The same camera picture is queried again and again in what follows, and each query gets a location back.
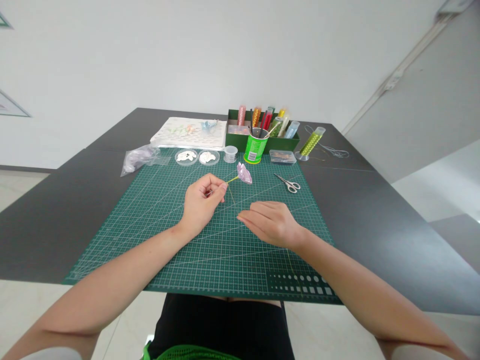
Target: green wire spool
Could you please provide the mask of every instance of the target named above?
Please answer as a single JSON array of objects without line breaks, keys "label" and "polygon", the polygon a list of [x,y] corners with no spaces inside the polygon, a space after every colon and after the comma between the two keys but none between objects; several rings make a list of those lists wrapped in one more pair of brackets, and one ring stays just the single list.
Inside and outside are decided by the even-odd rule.
[{"label": "green wire spool", "polygon": [[307,161],[309,159],[309,154],[314,149],[315,145],[319,142],[322,138],[325,128],[317,127],[314,132],[311,133],[310,137],[306,141],[305,145],[295,153],[295,157],[300,161]]}]

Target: grid lines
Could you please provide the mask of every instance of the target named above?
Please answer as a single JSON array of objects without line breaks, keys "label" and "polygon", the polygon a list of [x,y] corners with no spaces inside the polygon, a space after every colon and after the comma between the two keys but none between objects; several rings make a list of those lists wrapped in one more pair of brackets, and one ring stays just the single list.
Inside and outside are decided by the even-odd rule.
[{"label": "grid lines", "polygon": [[[177,151],[162,148],[161,154],[173,157]],[[237,160],[243,162],[243,153],[237,155]],[[75,284],[106,262],[175,225],[182,217],[185,191],[191,183],[207,173],[228,181],[236,176],[236,165],[220,159],[213,166],[204,166],[199,161],[192,166],[180,166],[175,161],[168,165],[144,166],[64,283]],[[252,202],[282,202],[300,225],[333,245],[300,166],[273,164],[268,155],[262,157],[260,164],[246,166],[253,184],[232,181],[225,203],[217,207],[210,223],[145,289],[341,304],[329,285],[299,256],[259,240],[236,219]],[[290,193],[274,173],[299,183],[301,189]]]}]

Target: pink flower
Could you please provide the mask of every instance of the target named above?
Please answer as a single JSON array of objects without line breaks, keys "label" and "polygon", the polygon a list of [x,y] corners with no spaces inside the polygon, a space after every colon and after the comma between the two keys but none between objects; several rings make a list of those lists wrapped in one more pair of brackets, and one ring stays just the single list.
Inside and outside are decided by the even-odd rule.
[{"label": "pink flower", "polygon": [[252,185],[252,175],[247,170],[244,164],[238,163],[236,166],[236,171],[238,172],[238,178],[248,185]]}]

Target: green storage box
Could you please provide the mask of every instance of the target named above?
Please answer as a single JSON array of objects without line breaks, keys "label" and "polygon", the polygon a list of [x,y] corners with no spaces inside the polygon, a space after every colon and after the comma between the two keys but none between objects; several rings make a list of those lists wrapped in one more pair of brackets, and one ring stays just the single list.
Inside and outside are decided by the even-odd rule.
[{"label": "green storage box", "polygon": [[[277,112],[274,112],[272,120],[275,119],[278,115],[279,114]],[[264,112],[260,114],[259,123],[262,122],[263,117],[264,117]],[[239,118],[238,110],[232,110],[232,109],[228,110],[228,125],[237,125],[238,118]],[[252,118],[251,118],[250,110],[247,110],[245,112],[245,126],[251,125],[251,123],[252,123]],[[249,136],[240,135],[240,134],[229,134],[228,125],[227,125],[227,134],[225,138],[225,146],[232,145],[236,147],[240,153],[244,153],[245,148],[247,147],[247,140]],[[270,150],[294,151],[299,141],[300,141],[300,137],[298,132],[291,139],[284,139],[281,137],[271,137],[266,142],[265,150],[263,151],[263,153],[268,154]]]}]

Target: plastic bag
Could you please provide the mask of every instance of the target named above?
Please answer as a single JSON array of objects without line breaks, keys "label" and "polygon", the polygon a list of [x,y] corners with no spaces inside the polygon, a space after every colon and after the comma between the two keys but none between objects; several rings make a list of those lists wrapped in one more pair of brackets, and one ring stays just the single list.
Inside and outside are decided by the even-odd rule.
[{"label": "plastic bag", "polygon": [[133,173],[140,169],[143,164],[148,166],[154,164],[162,164],[163,159],[160,157],[160,149],[150,144],[139,147],[135,150],[127,151],[123,159],[123,168],[120,177]]}]

